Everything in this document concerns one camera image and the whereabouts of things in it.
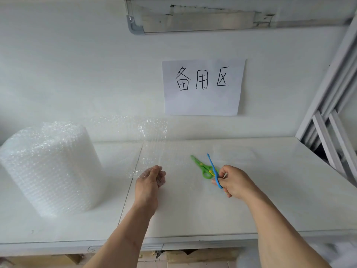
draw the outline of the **forearm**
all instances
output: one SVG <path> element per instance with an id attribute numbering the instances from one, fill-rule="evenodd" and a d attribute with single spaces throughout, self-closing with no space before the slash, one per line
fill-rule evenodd
<path id="1" fill-rule="evenodd" d="M 85 265 L 85 268 L 136 268 L 151 214 L 133 205 L 107 242 Z"/>
<path id="2" fill-rule="evenodd" d="M 316 253 L 261 191 L 253 193 L 246 203 L 258 231 L 263 268 L 325 268 L 328 263 Z"/>

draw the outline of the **bubble wrap sheet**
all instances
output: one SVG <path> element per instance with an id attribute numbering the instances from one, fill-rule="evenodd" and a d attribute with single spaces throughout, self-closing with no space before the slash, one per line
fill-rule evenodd
<path id="1" fill-rule="evenodd" d="M 0 148 L 0 162 L 44 217 L 87 211 L 107 187 L 86 128 L 74 123 L 20 130 Z"/>

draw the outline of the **hand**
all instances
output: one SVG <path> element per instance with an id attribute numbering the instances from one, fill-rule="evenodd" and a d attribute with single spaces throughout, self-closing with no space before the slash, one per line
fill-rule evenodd
<path id="1" fill-rule="evenodd" d="M 134 206 L 144 208 L 150 216 L 154 215 L 158 206 L 158 189 L 165 184 L 166 172 L 162 170 L 162 166 L 153 166 L 136 180 Z"/>
<path id="2" fill-rule="evenodd" d="M 245 198 L 250 193 L 260 191 L 247 173 L 237 167 L 225 165 L 220 169 L 218 176 L 222 177 L 218 178 L 218 182 L 229 198 L 234 196 L 245 201 Z M 212 179 L 211 181 L 217 185 L 216 179 Z"/>

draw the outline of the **right hand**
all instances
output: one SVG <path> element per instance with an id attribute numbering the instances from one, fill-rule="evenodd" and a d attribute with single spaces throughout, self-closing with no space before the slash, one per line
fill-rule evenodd
<path id="1" fill-rule="evenodd" d="M 229 198 L 233 196 L 244 201 L 248 195 L 259 191 L 259 188 L 247 173 L 237 167 L 225 165 L 220 169 L 218 176 L 221 177 L 218 178 L 218 182 Z M 211 181 L 214 185 L 217 185 L 216 179 Z"/>

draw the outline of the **white table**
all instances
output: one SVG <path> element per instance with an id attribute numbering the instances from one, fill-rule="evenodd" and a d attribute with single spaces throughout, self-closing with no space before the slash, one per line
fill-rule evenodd
<path id="1" fill-rule="evenodd" d="M 164 167 L 167 182 L 159 190 L 159 208 L 144 250 L 255 243 L 256 228 L 246 205 L 204 179 L 190 158 L 192 154 L 208 164 L 207 153 L 217 167 L 232 164 L 244 169 L 306 239 L 334 242 L 357 233 L 357 189 L 294 137 L 95 147 L 112 186 L 100 206 L 76 216 L 40 218 L 0 172 L 0 229 L 7 230 L 0 235 L 0 255 L 96 252 L 134 201 L 135 179 L 130 173 L 135 169 L 139 174 L 153 164 Z"/>

